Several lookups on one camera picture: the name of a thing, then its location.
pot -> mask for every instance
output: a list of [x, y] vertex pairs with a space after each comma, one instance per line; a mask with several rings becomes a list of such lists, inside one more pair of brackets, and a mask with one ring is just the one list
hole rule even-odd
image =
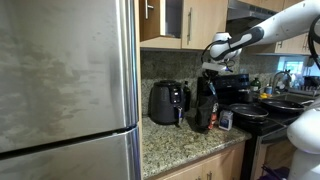
[[231, 104], [229, 109], [239, 117], [260, 122], [265, 121], [269, 114], [267, 110], [249, 104]]
[[271, 111], [278, 111], [284, 113], [301, 113], [304, 111], [302, 104], [279, 99], [262, 99], [260, 101], [262, 107]]

granite countertop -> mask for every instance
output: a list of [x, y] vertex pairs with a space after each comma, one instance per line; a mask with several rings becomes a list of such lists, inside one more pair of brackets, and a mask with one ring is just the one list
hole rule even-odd
[[149, 117], [142, 119], [144, 179], [251, 138], [234, 126], [230, 131], [214, 127], [206, 133], [196, 132], [194, 114], [188, 113], [180, 127], [158, 125]]

kitchen sink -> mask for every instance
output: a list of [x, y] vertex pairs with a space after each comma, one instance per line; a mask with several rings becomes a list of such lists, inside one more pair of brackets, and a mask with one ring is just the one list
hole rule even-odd
[[292, 93], [285, 93], [285, 94], [279, 94], [279, 95], [273, 95], [271, 97], [272, 99], [280, 99], [280, 100], [287, 100], [292, 101], [296, 103], [304, 103], [304, 106], [309, 106], [312, 103], [312, 100], [317, 99], [317, 97], [311, 97], [311, 96], [305, 96], [300, 94], [292, 94]]

range hood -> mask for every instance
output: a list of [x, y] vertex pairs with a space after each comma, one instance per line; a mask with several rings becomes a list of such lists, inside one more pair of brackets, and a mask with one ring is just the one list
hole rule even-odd
[[276, 13], [238, 0], [229, 0], [226, 30], [231, 36], [241, 33]]

faucet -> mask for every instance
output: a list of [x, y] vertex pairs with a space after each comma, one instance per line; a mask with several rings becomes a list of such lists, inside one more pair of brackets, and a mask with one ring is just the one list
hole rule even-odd
[[275, 92], [275, 88], [277, 86], [277, 83], [278, 83], [278, 80], [277, 80], [277, 76], [279, 74], [284, 74], [284, 75], [287, 75], [288, 76], [288, 82], [286, 84], [286, 86], [289, 84], [289, 87], [290, 87], [290, 82], [291, 82], [291, 75], [290, 75], [290, 70], [284, 70], [284, 71], [280, 71], [278, 73], [276, 73], [273, 77], [273, 82], [272, 82], [272, 91]]

